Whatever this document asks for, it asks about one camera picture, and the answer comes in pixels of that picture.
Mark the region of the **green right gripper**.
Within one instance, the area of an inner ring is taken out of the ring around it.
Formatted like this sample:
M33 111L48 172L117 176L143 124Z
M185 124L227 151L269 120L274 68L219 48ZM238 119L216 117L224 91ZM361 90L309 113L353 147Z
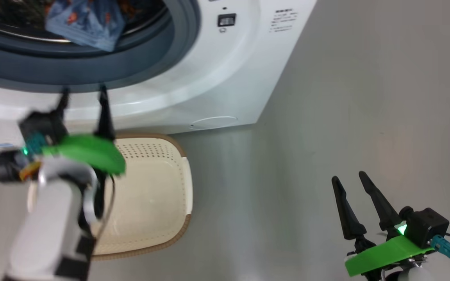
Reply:
M345 261L345 268L350 277L364 276L368 281L382 281L382 270L400 263L402 260L409 260L418 255L423 255L433 248L428 246L425 249L418 247L395 227L402 223L402 219L393 206L385 198L382 192L376 187L368 174L359 171L359 178L365 192L370 196L373 205L380 219L380 229L387 235L398 235L374 247L374 243L365 238L367 230L362 225L353 212L347 198L346 191L337 176L331 179L336 200L336 207L339 213L343 237L346 240L355 242L356 255Z

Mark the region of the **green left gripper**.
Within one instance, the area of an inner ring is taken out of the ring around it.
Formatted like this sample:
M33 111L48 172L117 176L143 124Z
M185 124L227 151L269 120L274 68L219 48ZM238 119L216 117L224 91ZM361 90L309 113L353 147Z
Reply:
M70 88L62 88L55 114L64 117L70 99ZM126 162L119 151L115 140L114 124L111 119L111 109L107 87L100 84L98 96L100 116L98 119L97 136L94 135L68 135L54 146L42 149L43 155L60 155L77 162L88 164L94 169L109 175L122 175L126 173Z

